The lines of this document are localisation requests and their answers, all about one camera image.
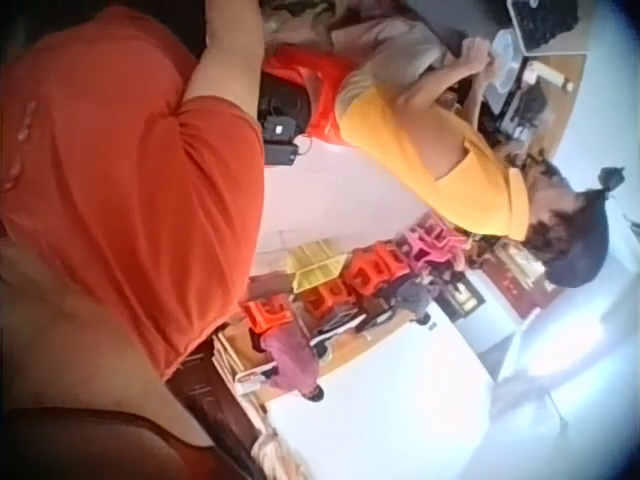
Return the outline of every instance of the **yellow shirt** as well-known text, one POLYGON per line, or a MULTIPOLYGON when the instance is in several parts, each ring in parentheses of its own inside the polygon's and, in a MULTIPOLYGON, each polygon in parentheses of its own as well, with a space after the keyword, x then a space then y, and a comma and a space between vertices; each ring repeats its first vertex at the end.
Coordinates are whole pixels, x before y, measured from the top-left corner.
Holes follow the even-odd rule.
POLYGON ((344 140, 373 156, 453 224, 473 233, 524 240, 529 200, 520 171, 497 158, 471 125, 434 107, 443 121, 462 131, 469 151, 453 171, 436 180, 398 126, 387 98, 379 87, 358 95, 338 120, 344 140))

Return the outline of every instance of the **black device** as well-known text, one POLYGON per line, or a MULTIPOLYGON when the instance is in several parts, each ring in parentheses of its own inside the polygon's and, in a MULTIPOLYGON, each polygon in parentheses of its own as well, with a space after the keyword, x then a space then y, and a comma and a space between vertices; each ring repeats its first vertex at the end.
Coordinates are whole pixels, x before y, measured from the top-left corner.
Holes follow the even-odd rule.
POLYGON ((265 163, 272 166, 290 167, 300 153, 295 143, 271 143, 264 144, 265 163))
POLYGON ((306 88, 263 72, 258 122, 266 165, 293 165, 300 153, 294 140, 305 132, 310 119, 311 99, 306 88))

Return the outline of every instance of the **red stool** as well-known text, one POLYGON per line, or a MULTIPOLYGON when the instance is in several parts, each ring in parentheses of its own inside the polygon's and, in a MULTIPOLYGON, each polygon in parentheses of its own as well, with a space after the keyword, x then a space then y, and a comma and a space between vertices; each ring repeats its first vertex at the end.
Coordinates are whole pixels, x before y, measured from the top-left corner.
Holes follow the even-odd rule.
POLYGON ((412 227, 402 234, 399 248, 416 272, 428 269, 430 263, 446 262, 451 256, 446 247, 427 237, 419 227, 412 227))
POLYGON ((404 259, 400 251, 390 242, 376 242, 371 248, 387 266, 389 280, 395 280, 402 275, 411 272, 411 267, 404 259))
POLYGON ((354 250, 342 279, 361 295, 372 296, 390 280, 389 268, 374 252, 354 250))
POLYGON ((314 75, 321 82, 320 94, 313 99, 306 134, 333 145, 349 145, 340 135, 334 108, 342 82, 357 64, 332 53, 299 45, 280 45, 265 58, 263 70, 278 78, 307 87, 306 77, 314 75))
POLYGON ((242 304, 251 329, 258 333, 295 320, 287 294, 275 295, 242 304))
POLYGON ((467 238, 464 235, 456 232, 436 214, 428 214, 422 222, 418 224, 418 227, 420 227, 427 237, 442 248, 458 249, 467 244, 467 238))
POLYGON ((299 294, 305 309, 322 324, 337 310, 357 308, 356 297, 340 278, 335 278, 299 294))

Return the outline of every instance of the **pink shirt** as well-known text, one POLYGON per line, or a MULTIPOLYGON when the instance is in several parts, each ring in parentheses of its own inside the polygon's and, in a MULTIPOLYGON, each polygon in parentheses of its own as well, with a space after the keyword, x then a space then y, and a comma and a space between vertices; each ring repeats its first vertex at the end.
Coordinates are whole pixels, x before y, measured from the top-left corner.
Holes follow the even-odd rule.
POLYGON ((289 322, 267 331, 260 341, 278 366, 269 386, 291 392, 308 392, 318 383, 320 364, 297 322, 289 322))

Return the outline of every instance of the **orange fabric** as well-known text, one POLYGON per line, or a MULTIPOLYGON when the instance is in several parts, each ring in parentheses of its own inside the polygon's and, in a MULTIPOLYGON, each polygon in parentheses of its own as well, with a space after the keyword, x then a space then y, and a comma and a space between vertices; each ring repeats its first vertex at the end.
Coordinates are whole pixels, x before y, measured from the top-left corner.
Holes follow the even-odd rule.
POLYGON ((267 57, 263 70, 284 80, 307 87, 306 78, 317 75, 321 89, 306 130, 310 137, 333 145, 347 145, 340 135, 335 103, 344 79, 356 64, 337 55, 297 45, 282 45, 267 57))
POLYGON ((9 235, 110 307, 165 377, 244 293, 264 194, 257 123, 181 98, 196 59, 122 7, 3 72, 9 235))
POLYGON ((339 120, 342 137, 370 154, 449 222, 473 233, 524 240, 529 198, 522 173, 499 159, 470 124, 434 106, 443 123, 463 134, 469 151, 449 174, 436 179, 398 126, 389 108, 391 95, 381 86, 358 95, 339 120))

